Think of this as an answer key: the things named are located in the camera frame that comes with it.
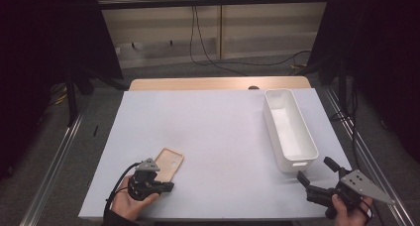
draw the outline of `white plastic container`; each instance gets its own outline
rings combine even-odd
[[[263,115],[278,168],[284,172],[306,170],[319,156],[293,92],[265,92]]]

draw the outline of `hand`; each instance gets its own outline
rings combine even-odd
[[[130,221],[136,221],[140,212],[155,202],[159,195],[153,193],[146,197],[143,201],[133,199],[127,189],[130,175],[124,177],[120,187],[117,189],[117,194],[112,202],[111,210]]]
[[[337,195],[333,195],[333,204],[337,210],[336,216],[336,226],[364,226],[367,221],[365,215],[361,212],[360,209],[355,208],[351,212],[347,211],[346,204],[343,200]],[[363,202],[360,204],[360,207],[365,212],[368,212],[368,206],[371,206],[373,199],[370,197],[364,197]]]

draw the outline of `white table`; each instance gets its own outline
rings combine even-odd
[[[305,172],[312,184],[334,187],[328,156],[350,164],[316,91],[293,89],[320,156]],[[306,201],[295,174],[275,163],[263,118],[263,90],[126,92],[79,217],[100,220],[105,199],[132,163],[163,147],[185,159],[175,187],[141,217],[152,220],[287,220],[324,217]]]

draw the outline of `white wall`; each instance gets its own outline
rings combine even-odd
[[[197,7],[202,37],[216,43],[216,50],[209,52],[216,57],[310,50],[324,9],[325,3]],[[127,43],[188,41],[192,14],[188,7],[103,11],[116,47]]]

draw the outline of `black sleeve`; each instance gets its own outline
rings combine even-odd
[[[132,222],[126,218],[121,217],[114,211],[109,210],[102,226],[139,226],[137,223]]]

